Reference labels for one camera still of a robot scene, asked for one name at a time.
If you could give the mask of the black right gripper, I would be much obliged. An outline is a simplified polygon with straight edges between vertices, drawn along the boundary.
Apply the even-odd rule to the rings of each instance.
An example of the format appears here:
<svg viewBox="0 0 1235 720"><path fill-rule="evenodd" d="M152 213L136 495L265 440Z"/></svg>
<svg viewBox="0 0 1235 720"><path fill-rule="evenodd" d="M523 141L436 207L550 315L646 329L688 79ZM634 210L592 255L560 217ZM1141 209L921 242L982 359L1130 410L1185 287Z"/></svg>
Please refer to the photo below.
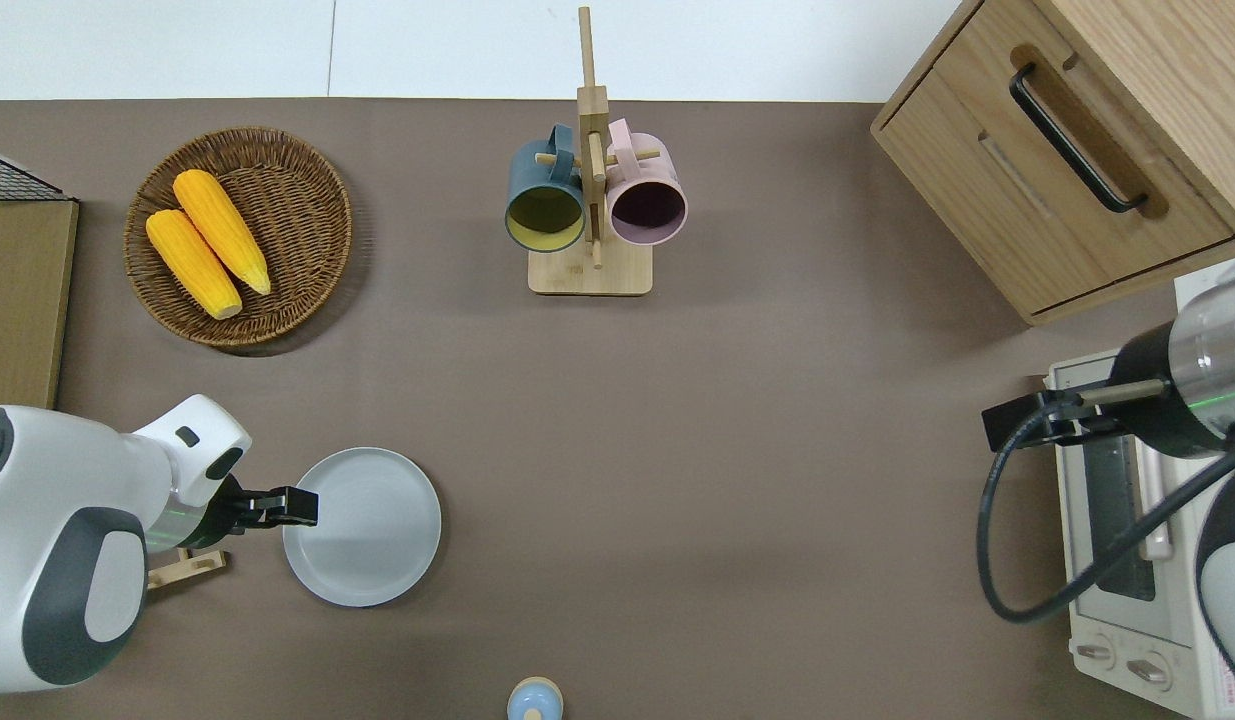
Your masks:
<svg viewBox="0 0 1235 720"><path fill-rule="evenodd" d="M1046 391L1029 391L981 411L982 427L990 452L1007 445L1011 433L1047 404ZM1042 445L1078 446L1128 436L1129 429L1100 406L1068 406L1051 412L1039 425Z"/></svg>

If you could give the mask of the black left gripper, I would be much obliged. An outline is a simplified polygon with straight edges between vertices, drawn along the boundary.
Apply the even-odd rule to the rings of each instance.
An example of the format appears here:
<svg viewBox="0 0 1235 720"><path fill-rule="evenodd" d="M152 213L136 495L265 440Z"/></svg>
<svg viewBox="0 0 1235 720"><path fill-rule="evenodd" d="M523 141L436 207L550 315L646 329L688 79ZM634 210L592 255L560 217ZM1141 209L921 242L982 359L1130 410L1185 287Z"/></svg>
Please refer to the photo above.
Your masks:
<svg viewBox="0 0 1235 720"><path fill-rule="evenodd" d="M246 489L233 475L224 478L219 492L209 501L201 520L201 548L219 543L221 538L242 536L247 529L274 529L275 525L315 527L319 519L319 496L298 487L274 489L274 520L268 510L254 509L253 501L273 500L273 492Z"/></svg>

